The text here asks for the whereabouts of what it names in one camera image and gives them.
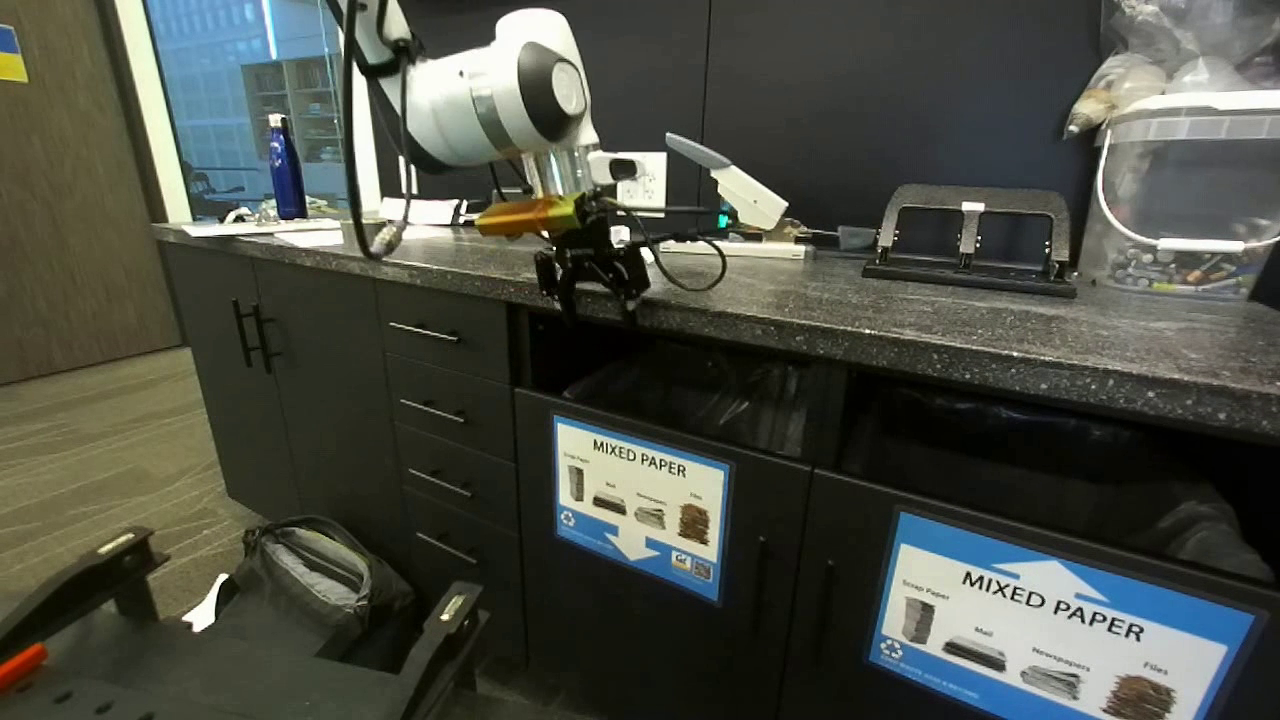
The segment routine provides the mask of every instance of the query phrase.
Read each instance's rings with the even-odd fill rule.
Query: clear plastic container
[[[1098,135],[1081,274],[1242,301],[1280,241],[1280,91],[1181,91]]]

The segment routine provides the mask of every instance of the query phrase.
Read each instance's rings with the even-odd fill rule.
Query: water bottle
[[[276,214],[280,221],[306,214],[305,172],[294,163],[294,149],[290,149],[283,111],[268,114],[268,153],[270,153]]]

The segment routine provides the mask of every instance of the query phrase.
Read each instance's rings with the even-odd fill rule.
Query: black countertop
[[[356,243],[290,247],[280,241],[192,241],[156,226],[159,243],[241,252],[294,267],[557,308],[530,274],[538,241],[432,231],[391,260]],[[672,254],[693,284],[717,254]],[[605,290],[585,317],[616,318]],[[1225,301],[1166,301],[1081,286],[1074,301],[864,278],[856,254],[733,254],[717,290],[680,290],[652,270],[639,328],[805,353],[874,371],[903,371],[1040,396],[1066,409],[1133,417],[1215,436],[1280,444],[1280,310]]]

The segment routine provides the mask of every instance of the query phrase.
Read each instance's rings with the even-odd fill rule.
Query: cabinet handle
[[[457,333],[434,333],[434,328],[423,328],[423,323],[399,323],[399,318],[387,318],[391,333],[405,333],[405,335],[421,335],[421,340],[434,340],[434,344],[460,344],[465,335]]]
[[[241,335],[241,361],[242,361],[242,368],[252,368],[252,344],[249,344],[249,333],[242,333],[242,317],[249,317],[249,308],[241,301],[231,301],[231,318],[237,318],[237,335]]]
[[[252,305],[249,317],[252,317],[252,328],[256,328],[256,349],[261,349],[261,355],[263,355],[263,371],[276,377],[276,355],[280,355],[280,353],[270,353],[270,335],[268,335],[268,323],[270,323],[270,318],[263,317],[261,305]]]
[[[453,495],[465,495],[465,498],[470,498],[476,492],[470,488],[465,488],[465,482],[447,482],[443,474],[434,474],[434,470],[421,470],[421,469],[405,469],[413,481],[423,481],[423,482],[432,482],[432,488],[443,488],[443,492],[453,492]]]
[[[447,413],[447,409],[434,409],[434,405],[423,405],[423,401],[409,401],[409,396],[399,396],[399,409],[413,409],[413,413],[421,413],[421,417],[434,417],[434,418],[443,418],[443,422],[466,422],[465,413]]]
[[[432,532],[413,532],[413,537],[423,538],[428,546],[443,551],[443,554],[457,554],[457,561],[465,561],[465,565],[480,565],[480,554],[470,554],[470,551],[465,551],[465,546],[457,546],[457,545],[443,545],[443,538],[432,537]]]
[[[832,589],[836,589],[836,565],[825,561],[825,575],[814,584],[814,621],[812,621],[812,663],[825,661],[826,653],[826,631],[832,631]]]
[[[756,537],[753,636],[760,636],[760,624],[763,624],[763,584],[766,584],[766,537]]]

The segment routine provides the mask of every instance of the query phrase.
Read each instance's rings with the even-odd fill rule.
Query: blue sign border
[[[1193,594],[1193,590],[1173,590],[1173,589],[1152,584],[1152,579],[1133,579],[1133,575],[1118,575],[1118,571],[1074,565],[1074,561],[1065,561],[1065,554],[1050,554],[1050,551],[1035,551],[1026,545],[1013,545],[1013,538],[1001,538],[1001,537],[987,537],[987,532],[973,532],[973,529],[954,529],[954,525],[944,525],[944,519],[927,519],[927,514],[917,514],[917,510],[895,510],[895,532],[892,532],[892,546],[888,546],[888,565],[884,565],[878,611],[874,611],[874,631],[872,631],[869,661],[874,666],[888,666],[888,672],[910,678],[910,684],[925,684],[930,692],[944,692],[953,701],[964,701],[973,707],[1001,713],[1001,716],[1013,713],[1013,716],[1035,716],[1035,720],[1040,716],[1043,720],[1081,720],[1081,716],[1097,716],[1097,713],[1074,713],[1074,707],[1050,702],[1050,701],[1043,701],[1035,692],[1022,692],[1014,684],[1001,684],[1001,678],[991,678],[985,672],[973,672],[964,663],[949,663],[941,657],[927,657],[927,653],[921,653],[910,645],[895,645],[892,636],[884,636],[888,594],[892,594],[892,579],[895,579],[903,545],[930,546],[930,551],[941,551],[949,561],[974,565],[974,569],[991,569],[997,565],[991,554],[1001,554],[1001,565],[1060,561],[1084,584],[1098,589],[1109,594],[1109,604],[1134,609],[1133,617],[1142,617],[1142,621],[1181,627],[1189,636],[1203,636],[1203,640],[1225,645],[1228,657],[1225,657],[1225,663],[1215,666],[1215,675],[1203,686],[1198,716],[1215,707],[1215,701],[1218,701],[1218,692],[1228,684],[1228,672],[1240,663],[1242,645],[1252,640],[1256,621],[1261,621],[1261,611],[1215,604],[1215,601],[1203,601],[1203,594]]]
[[[680,551],[680,546],[672,546],[672,545],[660,545],[660,538],[652,538],[648,537],[648,546],[657,551],[657,554],[648,554],[648,561],[629,561],[620,546],[611,546],[609,545],[609,532],[616,532],[616,525],[605,525],[605,519],[597,519],[597,514],[585,514],[585,510],[571,510],[571,508],[563,508],[563,498],[559,498],[559,474],[563,474],[563,469],[559,469],[559,429],[574,429],[574,432],[590,432],[590,436],[609,436],[609,438],[620,438],[620,444],[635,444],[635,447],[648,447],[648,450],[660,450],[660,454],[674,454],[674,460],[682,460],[682,464],[703,464],[703,469],[717,469],[717,470],[722,470],[722,488],[721,488],[721,537],[717,537],[717,561],[710,561],[710,569],[698,569],[698,575],[693,575],[693,571],[672,571],[672,551]],[[563,538],[563,545],[574,545],[574,546],[585,546],[585,551],[590,551],[590,554],[605,554],[605,561],[611,561],[611,565],[629,565],[629,569],[635,569],[635,571],[645,571],[645,575],[652,575],[652,579],[664,579],[664,584],[672,584],[672,589],[680,589],[680,590],[693,590],[693,594],[698,594],[698,601],[707,601],[707,604],[722,604],[722,551],[726,551],[726,538],[733,538],[733,532],[726,532],[726,525],[733,525],[733,464],[726,460],[717,460],[717,454],[698,454],[698,450],[682,450],[682,447],[672,447],[672,444],[660,444],[660,438],[645,438],[645,436],[629,436],[629,432],[611,432],[611,429],[600,429],[600,422],[587,422],[587,418],[574,418],[574,417],[559,417],[559,413],[552,413],[552,450],[557,450],[557,474],[552,474],[552,482],[557,482],[557,503],[552,503],[552,525],[557,525],[557,537]]]

